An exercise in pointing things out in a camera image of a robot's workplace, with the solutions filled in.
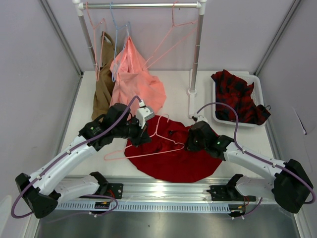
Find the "red skirt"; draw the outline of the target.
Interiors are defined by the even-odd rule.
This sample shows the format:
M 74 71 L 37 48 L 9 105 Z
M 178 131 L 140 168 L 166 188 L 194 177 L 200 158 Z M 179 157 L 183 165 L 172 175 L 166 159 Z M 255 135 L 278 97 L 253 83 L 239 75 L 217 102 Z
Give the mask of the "red skirt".
M 148 134 L 155 132 L 159 116 L 148 121 Z M 181 122 L 162 117 L 158 127 L 158 134 L 176 142 L 186 144 L 189 127 Z M 151 142 L 138 147 L 132 146 L 124 151 L 126 157 L 150 154 L 160 151 L 173 150 L 181 147 L 173 142 L 153 136 Z M 168 182 L 192 183 L 211 176 L 220 166 L 221 160 L 211 157 L 206 151 L 192 152 L 186 148 L 165 154 L 145 156 L 129 159 L 140 171 L 155 178 Z

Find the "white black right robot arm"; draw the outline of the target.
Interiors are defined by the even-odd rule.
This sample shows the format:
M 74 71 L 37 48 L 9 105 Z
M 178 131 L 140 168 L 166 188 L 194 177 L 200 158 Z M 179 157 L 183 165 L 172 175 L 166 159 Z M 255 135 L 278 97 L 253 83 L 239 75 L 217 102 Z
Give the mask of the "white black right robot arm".
M 213 158 L 240 165 L 259 175 L 259 178 L 233 176 L 226 188 L 232 200 L 249 195 L 273 199 L 284 210 L 297 214 L 312 194 L 313 184 L 298 161 L 285 162 L 254 154 L 233 138 L 217 135 L 205 121 L 190 127 L 187 149 L 205 151 Z

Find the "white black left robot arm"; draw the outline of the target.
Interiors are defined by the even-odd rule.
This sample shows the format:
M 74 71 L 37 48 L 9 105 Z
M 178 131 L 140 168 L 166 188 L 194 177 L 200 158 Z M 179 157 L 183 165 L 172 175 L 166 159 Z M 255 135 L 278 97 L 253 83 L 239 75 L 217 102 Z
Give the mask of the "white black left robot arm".
M 73 142 L 49 163 L 31 175 L 19 174 L 15 182 L 19 198 L 23 199 L 36 218 L 50 214 L 59 204 L 75 198 L 115 199 L 106 178 L 99 172 L 91 172 L 83 178 L 63 183 L 62 180 L 81 162 L 109 145 L 115 138 L 129 139 L 139 146 L 151 141 L 147 121 L 155 116 L 153 109 L 143 102 L 135 115 L 130 108 L 116 103 L 106 114 L 85 124 Z

